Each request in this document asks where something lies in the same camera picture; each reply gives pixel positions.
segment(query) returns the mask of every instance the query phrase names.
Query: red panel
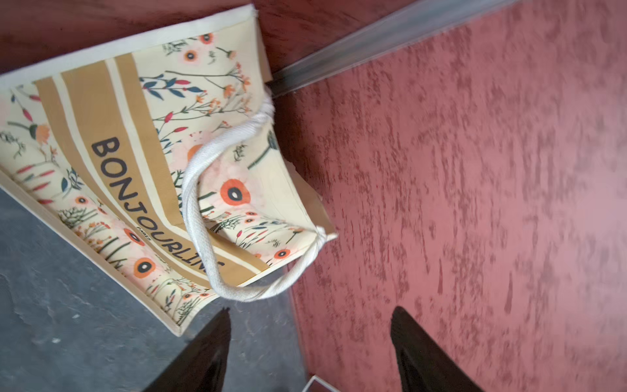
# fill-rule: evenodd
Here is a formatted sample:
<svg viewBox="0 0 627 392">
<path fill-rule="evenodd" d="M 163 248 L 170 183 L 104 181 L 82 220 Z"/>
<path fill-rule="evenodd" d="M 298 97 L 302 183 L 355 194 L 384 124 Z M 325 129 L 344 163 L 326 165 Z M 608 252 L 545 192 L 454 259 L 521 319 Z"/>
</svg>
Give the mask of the red panel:
<svg viewBox="0 0 627 392">
<path fill-rule="evenodd" d="M 627 2 L 525 1 L 277 102 L 340 238 L 308 368 L 399 391 L 402 305 L 486 391 L 627 390 Z"/>
<path fill-rule="evenodd" d="M 19 0 L 0 13 L 0 73 L 250 0 Z M 411 3 L 411 0 L 259 0 L 273 71 Z"/>
</svg>

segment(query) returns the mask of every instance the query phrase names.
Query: tote bag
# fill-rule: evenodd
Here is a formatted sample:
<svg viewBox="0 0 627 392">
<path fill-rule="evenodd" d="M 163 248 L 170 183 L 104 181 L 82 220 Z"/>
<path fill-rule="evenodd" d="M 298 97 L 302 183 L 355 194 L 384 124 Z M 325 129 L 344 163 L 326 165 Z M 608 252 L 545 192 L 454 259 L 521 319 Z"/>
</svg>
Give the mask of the tote bag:
<svg viewBox="0 0 627 392">
<path fill-rule="evenodd" d="M 336 237 L 280 154 L 269 79 L 252 5 L 7 73 L 0 184 L 180 335 Z"/>
</svg>

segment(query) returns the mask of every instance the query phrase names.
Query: red surface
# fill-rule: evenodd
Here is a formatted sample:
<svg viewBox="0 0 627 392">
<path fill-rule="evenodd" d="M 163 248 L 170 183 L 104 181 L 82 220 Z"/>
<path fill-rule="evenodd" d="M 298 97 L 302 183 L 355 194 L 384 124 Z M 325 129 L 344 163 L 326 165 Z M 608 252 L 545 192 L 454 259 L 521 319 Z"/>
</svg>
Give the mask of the red surface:
<svg viewBox="0 0 627 392">
<path fill-rule="evenodd" d="M 340 238 L 308 368 L 399 391 L 402 305 L 486 391 L 627 390 L 627 2 L 524 1 L 277 100 Z"/>
<path fill-rule="evenodd" d="M 257 0 L 268 59 L 277 71 L 411 0 Z M 0 73 L 250 0 L 20 0 L 0 13 Z"/>
</svg>

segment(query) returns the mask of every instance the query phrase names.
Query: brown stripe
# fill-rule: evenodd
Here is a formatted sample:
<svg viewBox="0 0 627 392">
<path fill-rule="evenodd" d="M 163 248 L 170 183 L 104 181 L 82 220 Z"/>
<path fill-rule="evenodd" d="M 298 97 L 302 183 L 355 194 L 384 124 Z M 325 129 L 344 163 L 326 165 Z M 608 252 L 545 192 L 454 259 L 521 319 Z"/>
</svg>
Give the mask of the brown stripe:
<svg viewBox="0 0 627 392">
<path fill-rule="evenodd" d="M 166 214 L 166 219 L 170 224 L 186 230 L 179 210 L 179 200 L 170 176 L 166 157 L 161 149 L 159 138 L 156 137 L 155 126 L 152 122 L 150 111 L 141 89 L 141 84 L 138 82 L 139 75 L 137 74 L 137 67 L 135 66 L 133 55 L 118 56 L 115 58 L 115 62 L 118 66 L 120 78 L 122 79 L 122 85 L 124 86 L 124 94 L 129 104 L 130 115 L 133 118 L 133 123 L 135 124 L 142 149 L 144 150 L 144 156 L 150 157 L 150 174 L 157 188 L 158 197 L 161 200 L 161 206 Z M 211 231 L 208 232 L 211 243 L 216 248 L 227 251 L 229 254 L 240 260 L 244 260 L 260 271 L 269 268 L 266 263 L 250 254 L 250 252 L 245 251 L 222 236 Z"/>
<path fill-rule="evenodd" d="M 63 73 L 62 77 L 68 89 L 82 142 L 97 169 L 97 173 L 92 175 L 100 176 L 108 186 L 107 191 L 117 199 L 117 209 L 126 212 L 134 220 L 133 226 L 145 233 L 144 236 L 151 246 L 161 253 L 165 251 L 166 260 L 173 268 L 181 274 L 182 271 L 192 268 L 199 271 L 200 263 L 191 265 L 199 261 L 198 257 L 194 257 L 196 251 L 193 244 L 168 230 L 154 212 L 118 110 L 106 64 L 100 62 L 77 68 Z M 119 148 L 104 156 L 96 154 L 92 145 L 111 138 L 117 138 Z M 126 181 L 126 190 L 122 181 Z M 254 276 L 251 271 L 231 260 L 221 256 L 216 258 L 224 264 L 220 268 L 221 274 L 230 284 L 240 284 Z M 206 279 L 186 277 L 195 282 L 202 280 L 202 284 L 207 284 Z"/>
<path fill-rule="evenodd" d="M 67 158 L 68 162 L 70 163 L 72 168 L 78 173 L 85 185 L 96 194 L 98 199 L 111 211 L 117 211 L 119 206 L 116 204 L 112 204 L 107 195 L 102 191 L 102 189 L 100 189 L 100 186 L 94 181 L 92 175 L 90 174 L 90 171 L 83 163 L 83 159 L 78 152 L 78 149 L 74 145 L 65 118 L 65 111 L 63 110 L 63 105 L 61 104 L 61 98 L 59 97 L 59 93 L 56 89 L 54 81 L 52 80 L 52 78 L 46 78 L 35 82 L 35 85 L 37 86 L 38 93 L 41 98 L 41 103 L 44 107 L 44 111 L 46 112 L 46 116 L 48 118 L 48 122 L 50 123 L 52 133 L 55 137 L 57 144 L 59 145 L 59 148 L 63 152 L 63 155 Z M 137 227 L 135 223 L 130 222 L 123 215 L 116 216 L 118 216 L 128 227 Z M 148 238 L 148 240 L 149 241 L 147 242 L 150 243 L 151 246 L 154 248 L 154 244 L 152 244 L 152 239 Z M 154 250 L 157 255 L 162 255 L 159 250 Z M 183 277 L 191 280 L 192 282 L 209 287 L 209 281 L 206 280 L 206 278 L 197 277 L 186 268 L 181 268 L 178 265 L 172 265 L 174 264 L 172 262 L 168 262 L 168 264 L 171 265 L 174 270 L 180 273 Z"/>
</svg>

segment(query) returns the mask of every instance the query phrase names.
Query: black pointed object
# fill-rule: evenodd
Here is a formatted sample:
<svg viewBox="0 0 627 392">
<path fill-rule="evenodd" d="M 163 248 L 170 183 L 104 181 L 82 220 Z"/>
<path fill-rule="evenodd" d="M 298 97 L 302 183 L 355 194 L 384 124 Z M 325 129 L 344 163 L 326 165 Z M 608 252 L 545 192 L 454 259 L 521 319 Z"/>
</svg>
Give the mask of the black pointed object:
<svg viewBox="0 0 627 392">
<path fill-rule="evenodd" d="M 231 342 L 231 317 L 222 309 L 144 392 L 220 392 Z"/>
<path fill-rule="evenodd" d="M 390 335 L 403 392 L 482 392 L 400 306 L 392 314 Z"/>
</svg>

